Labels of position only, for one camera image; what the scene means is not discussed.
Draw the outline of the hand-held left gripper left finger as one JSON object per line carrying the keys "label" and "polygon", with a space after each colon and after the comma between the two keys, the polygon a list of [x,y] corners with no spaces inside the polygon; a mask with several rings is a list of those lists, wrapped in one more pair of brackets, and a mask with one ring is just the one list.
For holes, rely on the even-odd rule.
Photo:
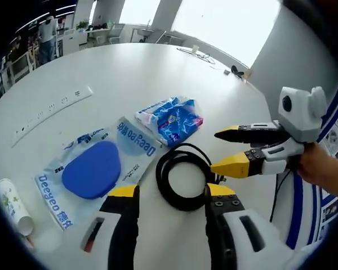
{"label": "hand-held left gripper left finger", "polygon": [[42,256],[46,269],[133,269],[139,234],[140,187],[112,189],[99,211],[63,232]]}

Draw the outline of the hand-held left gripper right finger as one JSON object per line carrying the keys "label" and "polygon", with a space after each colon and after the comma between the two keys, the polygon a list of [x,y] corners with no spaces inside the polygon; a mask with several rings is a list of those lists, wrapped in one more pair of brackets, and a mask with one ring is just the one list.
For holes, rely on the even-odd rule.
{"label": "hand-held left gripper right finger", "polygon": [[294,251],[229,187],[206,185],[205,215],[211,269],[289,269]]}

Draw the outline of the person's right hand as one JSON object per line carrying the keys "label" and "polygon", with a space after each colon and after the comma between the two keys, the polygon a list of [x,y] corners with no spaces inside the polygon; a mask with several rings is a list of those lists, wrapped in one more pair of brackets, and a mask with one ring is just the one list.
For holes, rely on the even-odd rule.
{"label": "person's right hand", "polygon": [[323,186],[328,182],[336,159],[317,143],[308,144],[300,157],[297,172],[308,183]]}

